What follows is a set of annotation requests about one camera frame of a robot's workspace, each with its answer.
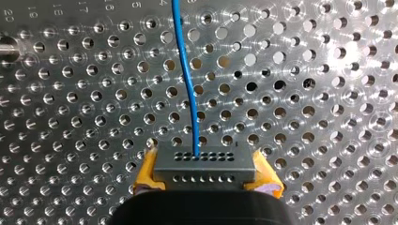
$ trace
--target blue wire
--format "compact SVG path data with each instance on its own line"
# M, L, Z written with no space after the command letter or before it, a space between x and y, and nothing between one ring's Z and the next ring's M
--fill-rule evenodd
M191 123L192 123L192 144L193 154L199 156L199 125L197 122L197 108L195 95L193 94L193 84L191 80L190 66L187 59L187 52L185 51L185 41L181 26L181 15L179 12L179 1L172 1L173 20L176 31L176 44L179 49L179 61L181 62L182 72L184 75L185 85L187 87L188 99L190 100Z

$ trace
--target metal plate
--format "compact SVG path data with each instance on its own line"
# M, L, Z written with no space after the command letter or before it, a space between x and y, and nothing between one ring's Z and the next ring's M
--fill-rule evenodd
M104 224L146 140L191 145L170 7L3 1L1 223ZM262 148L301 224L396 224L397 8L184 1L202 143Z
M254 178L252 153L235 145L202 147L193 157L191 146L161 142L153 170L153 179L170 190L242 190Z

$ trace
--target circular hole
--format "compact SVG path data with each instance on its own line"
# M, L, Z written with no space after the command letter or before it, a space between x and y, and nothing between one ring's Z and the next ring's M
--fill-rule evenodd
M275 135L275 142L277 144L282 144L286 142L286 136L282 133Z
M134 43L135 43L136 45L145 45L145 43L146 43L146 36L145 36L144 34L141 34L141 33L136 34L136 35L134 36Z
M225 39L228 36L228 30L225 27L220 27L216 30L217 39Z
M152 98L152 91L151 91L149 88L144 88L144 89L141 91L141 97L142 97L143 99Z
M149 64L147 62L140 62L137 66L138 71L146 73L149 71Z
M251 93L253 91L255 91L257 89L257 83L255 82L248 82L248 84L246 84L246 90Z
M167 97L174 98L178 95L178 91L176 90L175 87L169 87L166 90L166 94L167 94Z
M283 91L286 88L286 83L284 81L277 81L274 83L275 91Z
M196 29L192 29L188 32L188 39L190 41L197 41L200 37L200 32Z
M213 53L213 51L214 51L214 46L212 44L207 44L205 46L205 52L206 53Z
M195 69L195 70L197 70L197 69L202 67L202 61L200 59L198 59L198 58L193 58L191 60L190 64L191 64L191 68Z
M161 33L161 42L164 44L170 44L173 41L173 38L173 34L168 31Z
M257 111L256 109L249 109L249 110L246 112L246 116L248 117L248 119L254 120L254 119L256 119L257 116L258 116L258 111Z
M240 42L235 42L232 45L232 50L234 50L235 52L240 51L242 49L242 44Z
M120 38L118 36L110 36L108 37L108 45L110 47L117 47L120 44Z
M240 20L240 13L234 12L231 14L231 21L237 22Z
M90 50L94 47L94 40L90 37L86 37L85 39L83 39L82 45L85 49Z
M231 63L230 59L225 55L221 56L218 59L218 65L220 68L228 68L230 63Z
M57 47L60 51L67 51L69 49L69 43L64 39L58 41Z
M229 145L232 144L232 142L233 142L233 139L232 139L231 136L225 135L225 136L222 137L222 144L223 144L223 145L229 146Z
M277 22L272 26L272 29L276 35L281 35L286 30L286 23Z
M229 85L228 84L226 84L226 83L222 83L220 86L219 86L219 92L220 92L220 94L222 94L222 95L227 95L228 93L229 93L229 91L231 90L231 88L229 87Z
M246 24L245 27L243 28L243 34L247 38L253 37L256 32L257 32L257 28L252 24Z
M201 21L202 21L202 24L205 24L205 25L211 24L211 21L212 21L211 14L206 14L206 15L202 16Z
M158 23L153 19L149 19L146 21L145 25L148 29L154 29L158 26Z
M44 53L46 47L43 43L38 42L33 46L33 49L35 50L36 53Z
M248 137L247 142L248 142L249 145L256 145L256 144L258 144L258 143L260 142L260 139L258 138L257 135L251 134L251 135Z

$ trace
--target hole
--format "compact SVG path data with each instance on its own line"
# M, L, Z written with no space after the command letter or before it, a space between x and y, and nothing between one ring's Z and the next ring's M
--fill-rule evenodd
M149 64L147 62L141 62L138 64L137 69L141 73L146 73L149 71Z
M213 47L212 44L207 44L207 45L205 46L205 52L206 52L206 53L213 53L213 51L214 51L214 47Z
M173 71L176 68L176 63L173 60L166 60L163 67L166 71Z
M330 139L334 142L334 143L338 143L341 142L343 139L343 134L339 131L334 131L330 134Z
M175 87L169 87L166 90L166 94L167 94L167 97L174 98L178 95L178 91L176 90Z
M354 213L359 216L362 214L365 214L366 211L367 211L367 208L363 204L359 204L359 205L355 206L355 208L354 208Z
M146 124L151 125L151 124L155 123L155 120L156 120L155 115L153 115L153 114L151 114L151 113L148 113L148 114L146 114L146 115L144 116L144 122L145 122Z
M334 105L334 106L331 108L331 113L332 113L334 116L342 115L342 114L344 113L344 107L343 107L342 105Z
M210 14L206 14L206 15L202 16L201 19L202 19L202 23L203 23L203 24L205 24L205 25L211 24L212 17L211 17Z
M220 68L228 68L231 63L230 59L225 55L221 56L217 62Z
M302 57L304 58L304 61L311 62L316 58L316 52L314 50L306 50L302 54Z
M94 40L90 37L86 37L85 39L83 39L82 45L85 49L90 50L94 47Z
M381 212L384 215L391 215L395 211L394 207L390 204L383 205Z
M334 28L338 29L338 30L345 28L347 26L347 24L348 24L348 20L345 17L342 17L342 18L339 18L339 19L336 19L333 21Z
M305 143L312 143L315 139L315 136L313 133L307 132L302 135L301 139Z
M386 181L386 182L384 183L384 189L385 189L386 191L393 191L393 190L395 190L396 188L397 188L397 185L396 185L395 182L392 181L392 180Z
M145 45L145 43L146 43L146 36L145 36L144 34L141 34L141 33L136 34L136 35L134 36L134 43L135 43L136 45Z
M43 43L38 42L33 46L33 49L35 50L36 53L44 53L46 47Z
M368 157L360 157L358 158L358 165L360 167L367 167L369 165L369 163L371 162L371 160Z
M286 83L284 81L277 81L274 83L275 91L283 91L286 88Z
M257 32L257 28L253 24L246 24L243 28L243 34L247 37L253 37Z
M368 16L365 18L365 23L367 26L376 26L378 24L378 16L374 15L374 16Z
M361 132L360 132L360 140L361 140L361 141L367 142L367 141L371 140L371 138L372 138L372 133L369 132L369 130L364 130L364 131L361 131ZM382 151L383 149L384 149L384 146L381 145L381 144L377 144L377 145L375 146L375 150L376 150L377 152L380 152L380 151Z
M145 23L146 28L155 29L158 26L158 23L154 19L149 19Z
M239 51L242 49L242 44L240 44L240 42L235 42L232 45L232 50L234 50L235 52Z
M127 126L131 122L131 119L128 115L120 115L119 117L119 123L123 126Z
M337 191L339 191L341 188L342 188L342 186L340 185L339 182L332 181L332 182L329 184L329 190L330 190L331 192L337 192Z
M281 35L286 30L286 23L277 22L272 26L272 29L276 35Z
M277 119L282 119L286 116L286 110L284 108L275 109L274 115Z
M255 91L257 89L257 83L255 83L255 82L249 82L248 84L246 84L246 90L248 91L248 92L253 92L253 91Z
M361 1L355 1L353 3L353 5L354 5L354 9L355 10L361 10L362 9L362 2Z
M234 12L231 14L231 21L232 22L237 22L240 20L240 13Z
M302 87L304 87L305 90L309 91L314 89L315 87L315 80L314 79L306 79L303 83L302 83Z
M315 109L312 106L306 106L304 109L302 109L302 114L309 118L315 115Z
M229 145L232 144L232 142L233 142L233 139L232 139L231 136L225 135L225 136L222 137L222 144L223 144L224 146L229 146Z
M309 193L314 190L314 185L310 182L304 182L304 184L301 186L301 189L304 193Z
M188 39L192 42L197 41L200 37L200 32L196 29L192 29L188 32Z
M375 77L368 75L368 76L364 76L361 80L362 84L366 87L370 87L373 84L375 84Z
M206 74L206 80L211 82L214 81L216 79L216 74L214 74L213 72L209 72L208 74Z
M131 28L131 25L127 21L122 21L118 27L121 31L128 31Z
M143 99L149 99L149 98L152 98L152 91L149 89L149 88L144 88L142 91L141 91L141 97L143 98Z
M262 19L267 19L267 18L269 17L269 15L270 15L270 12L269 12L268 9L264 9L264 10L262 10L261 13L260 13L260 17L261 17Z
M125 90L117 90L116 91L117 100L125 100L127 98L127 92Z
M240 133L245 129L245 125L242 123L235 124L234 130L236 133Z
M87 72L88 75L90 76L95 76L99 73L99 69L97 68L97 66L95 65L90 65L87 67L87 69L85 70Z
M58 41L57 47L60 51L67 51L69 49L69 43L64 39Z
M164 44L170 44L173 41L173 38L173 34L168 31L161 33L161 42Z
M99 92L99 91L93 91L91 93L91 99L93 101L96 101L96 102L101 101L102 100L102 93Z
M119 46L119 44L120 44L120 39L119 39L118 36L110 36L110 37L108 37L108 45L110 47L115 48L115 47Z
M220 27L216 30L217 39L225 39L228 36L228 30L225 27Z
M275 135L275 142L277 144L282 144L286 142L286 136L284 136L284 134L279 133L277 135Z
M370 114L370 113L372 113L373 110L374 110L373 105L371 105L369 103L365 103L360 106L360 112L363 114Z
M198 123L202 123L206 119L206 115L204 112L198 112L197 116L198 116Z
M249 53L249 54L247 54L247 55L245 56L245 64L246 64L246 66L251 67L251 66L253 66L256 62L257 62L257 57L256 57L254 54Z
M254 119L256 119L257 116L258 116L258 111L255 110L255 109L249 109L249 110L246 112L246 116L248 117L248 119L254 120Z
M303 23L304 31L311 32L316 28L316 21L315 20L308 20Z
M220 94L222 94L222 95L227 95L228 93L229 93L229 91L231 90L231 88L229 87L229 85L228 84L226 84L226 83L222 83L220 86L219 86L219 92L220 92Z
M398 164L398 157L395 155L387 157L386 164L390 167L396 166Z
M191 60L191 68L192 68L192 69L197 70L197 69L199 69L199 68L201 68L201 67L202 67L202 61L201 61L200 59L198 59L198 58L193 58L193 59Z
M116 75L120 75L124 72L124 67L121 64L115 63L112 65L112 72Z
M281 64L282 62L286 61L286 54L283 52L276 52L272 56L274 63Z
M229 119L231 118L231 116L232 116L231 112L229 112L229 111L227 111L227 110L224 110L224 111L222 111L222 112L220 113L220 118L221 118L223 121L229 120Z
M258 144L258 143L260 142L260 139L258 138L257 135L251 134L251 135L248 137L247 142L248 142L249 145L256 145L256 144Z

